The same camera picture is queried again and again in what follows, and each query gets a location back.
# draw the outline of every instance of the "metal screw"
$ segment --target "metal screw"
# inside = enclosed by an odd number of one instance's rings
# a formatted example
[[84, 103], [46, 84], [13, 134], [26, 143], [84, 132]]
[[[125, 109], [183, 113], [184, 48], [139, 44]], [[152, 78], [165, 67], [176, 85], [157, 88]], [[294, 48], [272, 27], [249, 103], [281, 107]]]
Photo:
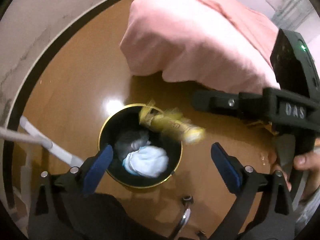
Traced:
[[48, 172], [47, 171], [43, 171], [41, 173], [41, 177], [45, 178], [46, 176], [48, 176]]
[[193, 200], [193, 197], [192, 196], [184, 196], [183, 198], [182, 198], [182, 204], [184, 205], [184, 206], [186, 206], [187, 204], [193, 204], [194, 203], [194, 200]]
[[254, 169], [251, 166], [245, 166], [244, 168], [245, 168], [245, 170], [247, 172], [253, 172], [254, 171]]
[[276, 171], [275, 171], [275, 174], [276, 174], [278, 177], [282, 177], [282, 171], [276, 170]]
[[228, 105], [233, 107], [235, 105], [235, 101], [233, 99], [228, 100]]
[[70, 169], [70, 172], [72, 173], [72, 174], [75, 174], [75, 173], [77, 173], [79, 171], [79, 168], [78, 167], [72, 167], [71, 169]]

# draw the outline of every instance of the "human hand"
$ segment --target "human hand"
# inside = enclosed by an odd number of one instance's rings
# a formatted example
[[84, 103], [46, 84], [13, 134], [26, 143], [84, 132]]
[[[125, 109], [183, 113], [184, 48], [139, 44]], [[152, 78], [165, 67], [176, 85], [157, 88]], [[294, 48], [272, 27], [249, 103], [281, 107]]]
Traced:
[[[282, 171], [280, 165], [276, 162], [276, 153], [270, 153], [268, 158], [270, 163], [270, 173], [273, 173], [275, 170]], [[320, 154], [312, 151], [298, 155], [293, 160], [293, 166], [299, 171], [310, 170], [310, 174], [301, 197], [301, 200], [307, 200], [320, 186]], [[290, 191], [291, 183], [288, 182], [288, 176], [285, 173], [284, 178], [287, 181], [287, 186]]]

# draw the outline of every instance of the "yellow object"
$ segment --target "yellow object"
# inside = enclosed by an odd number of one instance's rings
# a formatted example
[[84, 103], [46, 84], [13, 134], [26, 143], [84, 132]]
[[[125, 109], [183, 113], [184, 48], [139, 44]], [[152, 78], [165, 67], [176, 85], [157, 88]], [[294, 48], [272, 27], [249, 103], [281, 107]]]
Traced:
[[198, 143], [204, 138], [205, 129], [189, 123], [189, 120], [183, 118], [182, 113], [177, 109], [167, 110], [164, 113], [152, 113], [154, 105], [155, 102], [150, 101], [141, 109], [139, 115], [141, 125], [187, 144]]
[[255, 122], [246, 122], [245, 123], [248, 128], [265, 128], [273, 135], [278, 135], [278, 132], [272, 130], [272, 123], [271, 122], [263, 122], [261, 120], [255, 121]]

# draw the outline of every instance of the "gold rim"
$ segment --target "gold rim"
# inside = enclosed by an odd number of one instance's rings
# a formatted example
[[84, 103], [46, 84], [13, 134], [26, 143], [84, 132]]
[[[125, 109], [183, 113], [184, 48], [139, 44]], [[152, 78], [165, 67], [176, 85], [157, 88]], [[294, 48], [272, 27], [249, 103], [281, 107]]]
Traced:
[[[107, 124], [107, 122], [108, 122], [108, 121], [111, 119], [111, 117], [113, 117], [115, 114], [119, 113], [120, 111], [122, 111], [122, 110], [124, 110], [124, 109], [126, 109], [126, 108], [133, 107], [133, 106], [147, 106], [147, 105], [146, 105], [146, 104], [131, 104], [131, 105], [126, 105], [126, 106], [122, 107], [119, 111], [117, 111], [116, 113], [110, 115], [110, 116], [107, 118], [107, 120], [104, 122], [104, 124], [102, 125], [102, 128], [101, 128], [101, 130], [100, 130], [99, 139], [98, 139], [98, 151], [100, 150], [100, 138], [101, 138], [102, 130], [103, 130], [103, 128], [105, 127], [105, 125]], [[159, 109], [159, 108], [157, 108], [157, 107], [155, 107], [155, 106], [151, 106], [151, 108], [153, 108], [153, 109], [155, 109], [155, 110], [163, 113], [163, 111], [162, 111], [161, 109]], [[115, 181], [117, 181], [117, 182], [119, 182], [120, 184], [125, 185], [125, 186], [127, 186], [127, 187], [133, 187], [133, 188], [151, 188], [151, 187], [158, 186], [158, 185], [160, 185], [161, 183], [167, 181], [167, 180], [176, 172], [176, 170], [177, 170], [177, 168], [178, 168], [178, 166], [179, 166], [179, 164], [180, 164], [181, 158], [182, 158], [182, 142], [181, 142], [180, 159], [179, 159], [176, 167], [174, 168], [173, 172], [172, 172], [167, 178], [165, 178], [164, 180], [162, 180], [161, 182], [158, 182], [158, 183], [156, 183], [156, 184], [154, 184], [154, 185], [151, 185], [151, 186], [137, 187], [137, 186], [128, 185], [128, 184], [126, 184], [126, 183], [124, 183], [124, 182], [122, 182], [122, 181], [119, 181], [119, 180], [118, 180], [117, 178], [115, 178], [108, 170], [107, 170], [107, 173], [108, 173]]]

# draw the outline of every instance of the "blue gripper pad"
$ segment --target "blue gripper pad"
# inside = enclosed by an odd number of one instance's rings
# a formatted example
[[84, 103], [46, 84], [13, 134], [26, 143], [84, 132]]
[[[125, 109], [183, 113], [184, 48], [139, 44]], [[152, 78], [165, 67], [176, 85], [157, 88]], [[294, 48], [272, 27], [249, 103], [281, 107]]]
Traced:
[[84, 195], [93, 194], [102, 179], [102, 176], [106, 172], [113, 158], [113, 150], [111, 145], [107, 145], [102, 153], [94, 161], [93, 165], [87, 172], [83, 181]]
[[237, 195], [243, 182], [241, 174], [243, 166], [241, 163], [237, 158], [229, 156], [219, 143], [212, 144], [211, 159], [216, 165], [229, 192]]

